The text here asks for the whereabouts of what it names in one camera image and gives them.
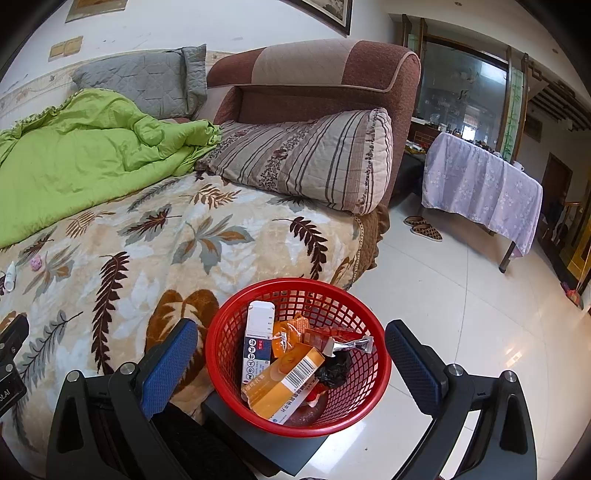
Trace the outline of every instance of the floral blanket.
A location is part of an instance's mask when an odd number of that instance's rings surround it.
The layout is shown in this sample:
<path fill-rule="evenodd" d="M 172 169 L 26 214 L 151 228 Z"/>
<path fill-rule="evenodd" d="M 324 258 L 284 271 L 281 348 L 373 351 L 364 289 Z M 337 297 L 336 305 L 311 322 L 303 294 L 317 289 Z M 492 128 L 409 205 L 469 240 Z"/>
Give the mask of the floral blanket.
<path fill-rule="evenodd" d="M 196 172 L 61 220 L 0 250 L 17 263 L 14 291 L 0 273 L 0 330 L 26 313 L 30 335 L 15 358 L 27 395 L 0 419 L 23 466 L 44 475 L 53 411 L 67 373 L 109 374 L 139 361 L 182 317 L 199 345 L 173 402 L 198 419 L 212 391 L 207 328 L 238 290 L 275 277 L 347 287 L 357 275 L 357 217 L 307 200 Z M 40 255 L 34 272 L 30 260 Z"/>

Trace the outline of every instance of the bolt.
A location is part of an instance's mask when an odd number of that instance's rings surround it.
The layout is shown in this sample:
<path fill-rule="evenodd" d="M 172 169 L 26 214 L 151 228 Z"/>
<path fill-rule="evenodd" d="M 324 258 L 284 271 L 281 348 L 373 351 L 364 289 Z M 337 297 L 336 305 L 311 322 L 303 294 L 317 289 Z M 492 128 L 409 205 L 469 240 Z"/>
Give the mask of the bolt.
<path fill-rule="evenodd" d="M 68 382 L 75 382 L 80 377 L 80 372 L 78 370 L 72 370 L 70 373 L 67 374 L 66 380 Z"/>
<path fill-rule="evenodd" d="M 512 372 L 511 370 L 505 370 L 503 372 L 503 377 L 505 377 L 505 379 L 511 383 L 517 381 L 517 375 L 515 374 L 515 372 Z"/>
<path fill-rule="evenodd" d="M 454 376 L 454 377 L 461 377 L 464 374 L 464 369 L 458 364 L 451 364 L 447 367 L 447 370 Z"/>
<path fill-rule="evenodd" d="M 121 365 L 119 371 L 124 375 L 132 374 L 135 370 L 135 365 L 131 362 L 127 362 L 126 364 Z"/>

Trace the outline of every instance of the doorway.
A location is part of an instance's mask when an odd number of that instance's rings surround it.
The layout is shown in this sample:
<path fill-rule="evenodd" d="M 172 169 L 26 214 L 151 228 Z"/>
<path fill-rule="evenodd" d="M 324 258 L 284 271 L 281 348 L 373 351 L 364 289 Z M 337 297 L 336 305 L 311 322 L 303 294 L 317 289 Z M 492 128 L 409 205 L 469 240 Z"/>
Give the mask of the doorway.
<path fill-rule="evenodd" d="M 569 191 L 573 171 L 550 153 L 542 179 L 542 213 L 547 215 L 549 208 L 556 202 L 564 203 Z"/>

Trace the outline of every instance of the white bottle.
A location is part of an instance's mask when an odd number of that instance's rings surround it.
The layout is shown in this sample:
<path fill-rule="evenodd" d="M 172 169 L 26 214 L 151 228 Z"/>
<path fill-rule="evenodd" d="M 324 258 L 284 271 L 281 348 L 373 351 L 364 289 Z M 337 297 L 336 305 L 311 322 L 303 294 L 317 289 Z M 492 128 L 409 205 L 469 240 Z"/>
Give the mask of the white bottle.
<path fill-rule="evenodd" d="M 4 290 L 10 292 L 14 290 L 14 285 L 17 281 L 17 266 L 12 262 L 6 270 L 6 277 L 4 277 Z"/>

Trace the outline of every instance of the green comforter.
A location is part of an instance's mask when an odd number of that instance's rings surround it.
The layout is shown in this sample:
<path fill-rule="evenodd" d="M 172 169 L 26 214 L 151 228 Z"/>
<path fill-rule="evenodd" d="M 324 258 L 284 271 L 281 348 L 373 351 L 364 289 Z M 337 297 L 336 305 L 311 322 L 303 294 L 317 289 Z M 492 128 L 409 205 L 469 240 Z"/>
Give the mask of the green comforter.
<path fill-rule="evenodd" d="M 220 140 L 207 120 L 161 122 L 118 93 L 81 90 L 0 133 L 0 248 L 186 174 Z"/>

